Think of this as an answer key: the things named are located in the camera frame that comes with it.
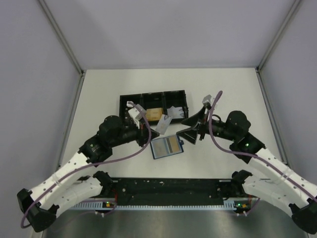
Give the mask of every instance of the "white table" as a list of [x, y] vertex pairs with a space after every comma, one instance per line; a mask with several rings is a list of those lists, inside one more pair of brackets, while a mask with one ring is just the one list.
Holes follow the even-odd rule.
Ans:
[[[279, 156], [253, 68], [88, 70], [62, 164], [96, 134], [107, 116], [119, 114], [120, 95], [183, 89], [187, 96], [189, 116], [201, 109], [205, 95], [215, 96], [219, 90], [223, 90], [215, 113], [225, 121], [233, 110], [244, 112], [251, 122], [250, 133]], [[186, 126], [180, 124], [171, 125], [164, 136], [184, 128]], [[221, 146], [229, 148], [230, 141], [217, 140]], [[217, 149], [208, 135], [196, 145], [185, 141], [183, 148], [184, 153], [154, 160], [149, 146], [132, 159], [99, 166], [99, 169], [109, 172], [111, 177], [127, 178], [227, 179], [239, 170], [248, 170], [265, 178], [242, 160]], [[121, 145], [113, 149], [113, 156], [108, 160], [122, 158], [139, 149], [136, 142]]]

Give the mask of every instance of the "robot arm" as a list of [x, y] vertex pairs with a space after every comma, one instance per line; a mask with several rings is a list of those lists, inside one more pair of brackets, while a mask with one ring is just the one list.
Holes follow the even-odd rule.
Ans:
[[[144, 115], [141, 112], [139, 106], [131, 108], [125, 124], [117, 116], [107, 117], [97, 134], [89, 138], [63, 167], [38, 186], [18, 192], [24, 218], [36, 232], [48, 228], [60, 214], [78, 202], [100, 194], [108, 195], [112, 180], [107, 173], [98, 171], [98, 165], [112, 155], [112, 147], [131, 141], [143, 147], [159, 136], [154, 130], [149, 133], [149, 126], [142, 119]], [[85, 176], [92, 177], [81, 184], [74, 184]]]
[[[246, 171], [234, 173], [233, 179], [239, 178], [247, 194], [277, 206], [290, 215], [302, 230], [315, 234], [317, 232], [317, 186], [306, 181], [279, 161], [261, 141], [251, 135], [249, 133], [251, 123], [242, 112], [231, 112], [226, 122], [222, 122], [221, 119], [212, 119], [213, 115], [209, 114], [213, 112], [217, 98], [219, 99], [220, 96], [217, 96], [213, 103], [211, 96], [206, 96], [203, 99], [203, 108], [182, 122], [190, 128], [179, 131], [177, 135], [195, 144], [198, 135], [202, 140], [206, 134], [212, 133], [211, 138], [219, 149], [234, 154], [270, 179], [268, 183]], [[222, 149], [214, 140], [214, 136], [233, 141], [229, 146], [230, 151]]]

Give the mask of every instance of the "black tray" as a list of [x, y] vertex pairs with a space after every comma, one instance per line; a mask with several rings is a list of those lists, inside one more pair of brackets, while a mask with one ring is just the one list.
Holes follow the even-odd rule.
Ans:
[[[185, 90], [179, 91], [167, 91], [157, 93], [142, 93], [131, 95], [120, 95], [120, 108], [119, 116], [125, 124], [128, 124], [127, 117], [127, 101], [132, 101], [135, 104], [140, 104], [145, 110], [150, 108], [163, 108], [163, 113], [167, 114], [167, 109], [174, 107], [182, 107], [185, 118], [172, 119], [171, 124], [180, 123], [184, 119], [188, 118], [188, 107], [186, 101]], [[150, 125], [157, 125], [159, 121], [149, 121]]]

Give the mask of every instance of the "gray wall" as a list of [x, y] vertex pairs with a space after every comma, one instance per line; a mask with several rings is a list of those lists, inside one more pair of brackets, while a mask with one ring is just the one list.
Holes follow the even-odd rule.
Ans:
[[294, 0], [47, 0], [85, 69], [257, 66]]
[[262, 75], [291, 165], [317, 183], [317, 1], [303, 2]]
[[24, 238], [16, 194], [52, 172], [78, 74], [35, 0], [0, 5], [0, 237]]

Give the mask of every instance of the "gray floor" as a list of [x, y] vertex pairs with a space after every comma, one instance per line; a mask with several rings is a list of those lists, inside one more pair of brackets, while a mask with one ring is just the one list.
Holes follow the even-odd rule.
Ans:
[[[58, 229], [80, 211], [65, 212]], [[227, 211], [117, 211], [101, 218], [79, 217], [58, 233], [44, 238], [307, 238], [282, 211], [260, 202], [248, 217]]]

